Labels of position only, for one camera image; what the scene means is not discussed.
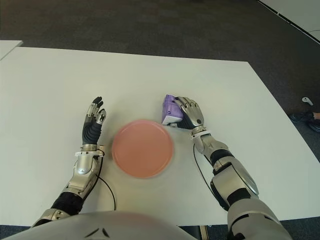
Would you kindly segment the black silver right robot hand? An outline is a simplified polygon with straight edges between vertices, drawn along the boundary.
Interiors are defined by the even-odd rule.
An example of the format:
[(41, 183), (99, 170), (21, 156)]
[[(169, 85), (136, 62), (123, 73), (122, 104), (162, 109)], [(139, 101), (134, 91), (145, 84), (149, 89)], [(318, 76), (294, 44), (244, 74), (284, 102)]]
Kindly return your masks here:
[(182, 112), (182, 121), (169, 123), (169, 126), (192, 130), (204, 125), (203, 113), (194, 100), (188, 97), (177, 96), (174, 98), (174, 103), (179, 106)]

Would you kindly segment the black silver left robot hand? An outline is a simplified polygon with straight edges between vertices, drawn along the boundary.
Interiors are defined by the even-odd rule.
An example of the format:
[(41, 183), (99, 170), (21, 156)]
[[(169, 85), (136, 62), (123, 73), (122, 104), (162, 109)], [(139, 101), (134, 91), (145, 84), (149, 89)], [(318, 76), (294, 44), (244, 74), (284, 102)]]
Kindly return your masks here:
[(98, 96), (88, 107), (82, 127), (83, 145), (97, 145), (98, 143), (102, 125), (107, 118), (106, 110), (101, 108), (103, 104), (103, 98)]

